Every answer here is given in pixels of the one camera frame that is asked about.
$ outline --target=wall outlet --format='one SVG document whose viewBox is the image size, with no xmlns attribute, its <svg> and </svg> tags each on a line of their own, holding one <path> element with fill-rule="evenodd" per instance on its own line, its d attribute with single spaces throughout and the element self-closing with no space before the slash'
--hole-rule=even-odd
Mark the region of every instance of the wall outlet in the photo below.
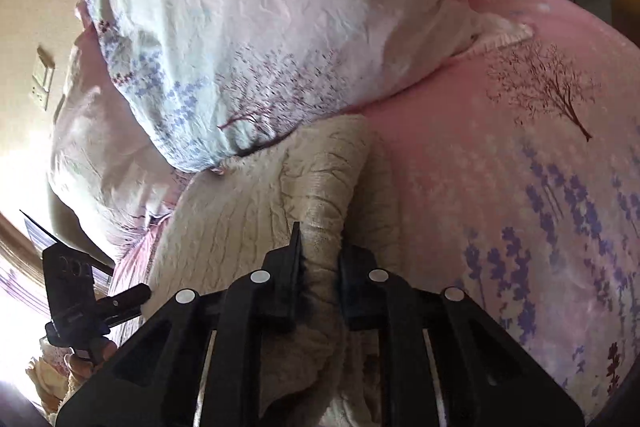
<svg viewBox="0 0 640 427">
<path fill-rule="evenodd" d="M 49 102 L 49 93 L 42 87 L 38 81 L 31 77 L 31 91 L 29 97 L 35 105 L 41 108 L 43 111 L 47 110 L 47 102 Z"/>
</svg>

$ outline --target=pillow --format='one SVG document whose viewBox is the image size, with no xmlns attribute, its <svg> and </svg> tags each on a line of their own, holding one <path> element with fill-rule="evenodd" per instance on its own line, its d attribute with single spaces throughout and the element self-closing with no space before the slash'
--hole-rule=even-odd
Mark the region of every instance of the pillow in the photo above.
<svg viewBox="0 0 640 427">
<path fill-rule="evenodd" d="M 167 163 L 115 89 L 97 34 L 85 24 L 71 53 L 53 132 L 49 183 L 86 235 L 119 260 L 169 214 L 188 175 Z"/>
<path fill-rule="evenodd" d="M 112 81 L 184 171 L 388 97 L 472 42 L 530 35 L 496 35 L 466 0 L 86 1 Z"/>
</svg>

